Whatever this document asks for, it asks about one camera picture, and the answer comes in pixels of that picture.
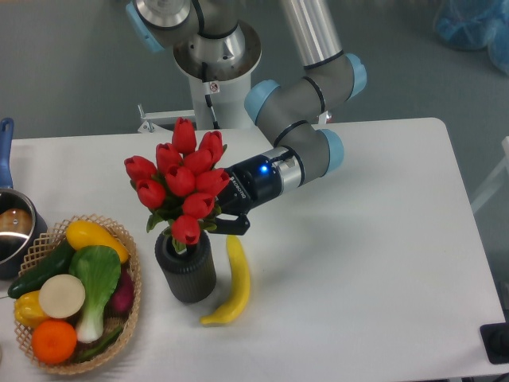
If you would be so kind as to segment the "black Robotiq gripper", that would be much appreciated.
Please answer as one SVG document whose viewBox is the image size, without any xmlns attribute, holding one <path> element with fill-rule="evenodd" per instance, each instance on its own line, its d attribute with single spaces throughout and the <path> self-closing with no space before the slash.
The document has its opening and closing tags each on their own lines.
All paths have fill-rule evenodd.
<svg viewBox="0 0 509 382">
<path fill-rule="evenodd" d="M 243 236 L 251 227 L 245 214 L 279 196 L 282 178 L 274 163 L 261 154 L 227 167 L 225 172 L 229 182 L 217 198 L 222 212 L 236 217 L 233 220 L 217 217 L 212 232 Z"/>
</svg>

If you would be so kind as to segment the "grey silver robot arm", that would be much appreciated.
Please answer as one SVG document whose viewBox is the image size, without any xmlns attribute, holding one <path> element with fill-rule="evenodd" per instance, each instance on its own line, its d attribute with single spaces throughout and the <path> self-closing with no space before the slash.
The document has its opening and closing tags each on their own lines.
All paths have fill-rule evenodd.
<svg viewBox="0 0 509 382">
<path fill-rule="evenodd" d="M 271 144 L 263 154 L 227 169 L 231 181 L 219 204 L 219 234 L 242 235 L 248 212 L 336 169 L 340 138 L 312 122 L 361 92 L 367 73 L 343 51 L 328 4 L 284 1 L 282 10 L 305 70 L 283 87 L 251 83 L 261 57 L 258 34 L 239 19 L 234 1 L 131 1 L 126 13 L 145 46 L 172 49 L 188 77 L 193 117 L 201 129 L 257 127 Z"/>
</svg>

